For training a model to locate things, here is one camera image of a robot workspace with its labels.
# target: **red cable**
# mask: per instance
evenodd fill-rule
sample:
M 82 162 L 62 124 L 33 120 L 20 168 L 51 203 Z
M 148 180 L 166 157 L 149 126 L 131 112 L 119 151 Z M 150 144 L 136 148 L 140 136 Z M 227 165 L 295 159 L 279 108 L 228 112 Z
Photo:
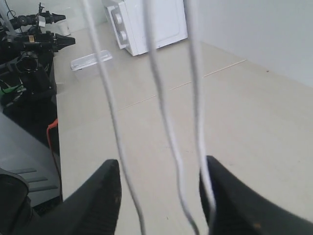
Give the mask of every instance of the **red cable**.
M 49 130 L 52 129 L 52 128 L 55 128 L 57 125 L 58 125 L 58 119 L 55 119 L 53 123 L 48 125 L 46 134 L 47 134 L 47 140 L 48 140 L 49 148 L 50 148 L 51 155 L 52 155 L 52 158 L 53 158 L 54 166 L 55 166 L 55 169 L 57 170 L 58 177 L 59 177 L 60 200 L 61 200 L 61 202 L 63 202 L 61 172 L 60 172 L 60 169 L 58 167 L 57 160 L 55 158 L 55 155 L 54 155 L 54 152 L 53 152 L 53 149 L 52 149 L 52 144 L 51 144 L 51 139 L 50 139 L 50 134 L 49 134 Z

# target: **orange wire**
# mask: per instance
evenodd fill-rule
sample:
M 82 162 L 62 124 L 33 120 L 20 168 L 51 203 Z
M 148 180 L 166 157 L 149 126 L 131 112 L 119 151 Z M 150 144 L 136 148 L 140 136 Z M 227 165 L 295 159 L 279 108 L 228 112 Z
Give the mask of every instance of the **orange wire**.
M 60 200 L 61 202 L 63 201 L 63 196 L 62 196 L 62 178 L 61 178 L 61 172 L 60 172 L 60 169 L 58 167 L 58 164 L 57 164 L 57 160 L 55 158 L 55 155 L 54 155 L 54 152 L 53 152 L 53 148 L 52 148 L 52 144 L 51 144 L 51 138 L 50 138 L 50 134 L 49 134 L 49 130 L 52 129 L 52 128 L 55 128 L 57 127 L 58 125 L 58 119 L 55 119 L 53 123 L 51 123 L 50 125 L 48 125 L 47 127 L 47 140 L 48 140 L 48 144 L 49 144 L 49 148 L 50 148 L 50 151 L 51 151 L 51 155 L 52 155 L 52 158 L 53 158 L 53 162 L 54 162 L 54 166 L 55 166 L 55 169 L 57 170 L 57 173 L 58 173 L 58 177 L 59 177 L 59 188 L 60 188 Z

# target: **white cable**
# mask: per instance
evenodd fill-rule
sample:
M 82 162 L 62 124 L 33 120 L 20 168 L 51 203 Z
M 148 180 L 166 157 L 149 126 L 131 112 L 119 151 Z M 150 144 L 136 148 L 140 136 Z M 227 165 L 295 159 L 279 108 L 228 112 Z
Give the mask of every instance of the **white cable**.
M 194 118 L 195 118 L 195 138 L 197 155 L 201 166 L 201 178 L 204 184 L 206 196 L 210 206 L 209 233 L 212 234 L 216 215 L 216 201 L 212 189 L 209 168 L 206 159 L 204 141 L 204 98 L 202 92 L 202 64 L 200 40 L 198 36 L 198 13 L 197 0 L 185 0 L 185 12 L 187 19 L 187 29 L 189 38 L 189 53 L 192 69 L 192 84 L 194 93 Z
M 149 50 L 151 70 L 152 70 L 154 81 L 156 84 L 156 89 L 158 93 L 158 102 L 159 102 L 163 124 L 165 127 L 166 136 L 169 141 L 170 149 L 171 149 L 172 155 L 174 156 L 174 160 L 176 164 L 176 180 L 177 180 L 177 186 L 178 186 L 178 191 L 179 191 L 179 201 L 183 209 L 183 212 L 188 222 L 190 223 L 194 233 L 196 235 L 199 235 L 198 227 L 190 213 L 190 210 L 186 202 L 183 161 L 179 152 L 179 147 L 177 144 L 172 120 L 168 111 L 168 106 L 167 106 L 168 101 L 167 101 L 166 93 L 164 92 L 165 90 L 164 82 L 163 82 L 163 78 L 160 74 L 160 69 L 158 66 L 156 42 L 155 42 L 155 36 L 154 36 L 155 27 L 154 27 L 154 21 L 153 21 L 154 14 L 152 10 L 152 0 L 143 0 L 142 3 L 143 3 L 145 32 L 146 32 L 146 38 L 147 38 L 147 47 Z
M 118 154 L 119 154 L 119 157 L 121 159 L 122 170 L 125 174 L 126 183 L 128 185 L 128 188 L 129 188 L 129 191 L 131 193 L 134 205 L 135 205 L 136 210 L 137 210 L 139 223 L 140 223 L 141 235 L 146 235 L 146 228 L 145 228 L 145 222 L 144 222 L 142 209 L 141 209 L 141 206 L 139 204 L 137 194 L 134 190 L 134 185 L 130 179 L 130 173 L 129 173 L 128 167 L 127 167 L 128 163 L 127 163 L 127 159 L 126 159 L 126 156 L 124 153 L 124 147 L 123 147 L 122 141 L 121 141 L 119 126 L 117 124 L 116 105 L 115 105 L 115 99 L 114 99 L 114 95 L 113 95 L 113 89 L 111 87 L 111 83 L 110 83 L 107 69 L 106 69 L 104 63 L 101 62 L 101 58 L 100 58 L 100 51 L 101 51 L 100 43 L 99 43 L 99 39 L 97 36 L 96 28 L 94 26 L 94 21 L 93 21 L 92 15 L 91 15 L 90 4 L 89 4 L 88 0 L 83 0 L 83 4 L 84 4 L 87 22 L 89 25 L 89 32 L 90 32 L 90 38 L 92 41 L 92 46 L 93 46 L 94 51 L 96 52 L 98 69 L 100 71 L 101 80 L 102 80 L 102 83 L 103 83 L 103 86 L 104 86 L 104 89 L 105 89 L 105 92 L 107 95 L 108 103 L 109 103 L 109 108 L 110 108 L 110 113 L 111 113 L 111 118 L 112 118 L 112 123 L 113 123 L 113 128 L 114 128 L 114 134 L 115 134 Z

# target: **white appliance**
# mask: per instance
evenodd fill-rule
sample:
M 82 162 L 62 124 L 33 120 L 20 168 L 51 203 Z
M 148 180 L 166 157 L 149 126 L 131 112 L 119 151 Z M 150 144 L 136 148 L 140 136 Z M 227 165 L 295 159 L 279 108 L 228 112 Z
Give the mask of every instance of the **white appliance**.
M 142 0 L 102 0 L 120 49 L 146 53 Z M 153 0 L 157 47 L 187 38 L 183 0 Z

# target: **plastic container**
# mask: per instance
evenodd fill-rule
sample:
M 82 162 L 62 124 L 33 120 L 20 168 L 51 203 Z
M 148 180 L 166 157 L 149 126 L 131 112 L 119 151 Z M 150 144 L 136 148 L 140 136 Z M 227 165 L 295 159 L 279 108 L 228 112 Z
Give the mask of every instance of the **plastic container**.
M 112 59 L 112 55 L 108 50 L 101 51 L 100 57 L 102 62 Z M 76 78 L 81 80 L 99 74 L 98 69 L 94 67 L 97 63 L 98 62 L 94 53 L 71 61 L 70 68 L 75 73 Z

